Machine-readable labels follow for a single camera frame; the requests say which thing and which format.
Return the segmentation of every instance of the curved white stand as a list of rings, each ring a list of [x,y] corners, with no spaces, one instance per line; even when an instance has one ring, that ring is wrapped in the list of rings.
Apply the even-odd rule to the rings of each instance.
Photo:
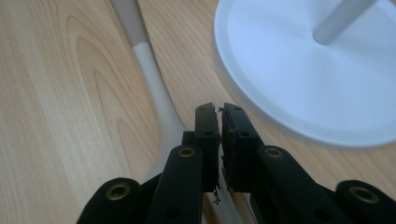
[[[378,1],[320,45],[313,31],[340,2],[221,0],[219,65],[236,94],[283,130],[342,147],[395,141],[396,7]]]

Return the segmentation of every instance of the screw hole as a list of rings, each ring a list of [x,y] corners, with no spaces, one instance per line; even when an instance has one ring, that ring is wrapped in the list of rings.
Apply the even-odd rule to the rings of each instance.
[[[330,221],[332,220],[332,217],[325,211],[321,210],[321,209],[317,209],[314,211],[315,217],[317,217],[318,219],[322,220],[322,221]]]
[[[117,201],[129,194],[131,188],[125,183],[118,183],[107,190],[106,196],[111,201]]]
[[[378,203],[379,198],[376,194],[372,193],[370,190],[358,186],[352,186],[349,188],[349,192],[355,196],[357,199],[365,203]]]
[[[176,219],[180,216],[180,210],[177,208],[168,208],[165,211],[165,217],[168,219]]]

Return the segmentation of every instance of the black plastic part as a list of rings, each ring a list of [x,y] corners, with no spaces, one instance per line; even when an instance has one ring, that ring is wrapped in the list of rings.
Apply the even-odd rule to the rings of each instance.
[[[265,223],[351,223],[328,192],[281,147],[257,150],[251,205]]]
[[[213,192],[219,183],[219,122],[212,103],[195,109],[195,141],[204,153],[203,192]]]
[[[172,149],[146,223],[201,223],[202,161],[198,147]]]
[[[355,223],[396,223],[396,202],[367,183],[358,180],[339,183],[334,200]]]
[[[254,179],[253,161],[256,150],[263,142],[241,107],[224,104],[221,110],[221,143],[227,187],[234,192],[251,192]]]
[[[117,178],[107,181],[88,201],[78,224],[131,223],[139,216],[135,211],[139,192],[139,184],[132,179]]]
[[[134,209],[136,215],[133,223],[145,223],[146,215],[149,212],[151,201],[160,182],[162,174],[158,174],[140,186],[140,194],[137,201],[137,207]]]

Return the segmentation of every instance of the wooden table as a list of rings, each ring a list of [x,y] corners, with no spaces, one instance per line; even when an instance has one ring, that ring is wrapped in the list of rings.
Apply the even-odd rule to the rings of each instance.
[[[213,102],[244,106],[219,71],[213,50],[217,0],[139,0],[164,82],[182,120],[193,128],[193,109]],[[335,189],[359,179],[396,199],[396,143],[351,150],[312,144],[279,132],[247,111],[263,141],[287,149],[321,185]]]
[[[108,1],[0,2],[0,223],[75,223],[160,128]]]
[[[238,102],[211,48],[215,0],[141,0],[178,114]],[[396,144],[319,147],[268,126],[320,184],[356,178],[396,198]],[[160,147],[149,92],[108,1],[0,2],[0,223],[73,223],[107,180],[142,182]]]

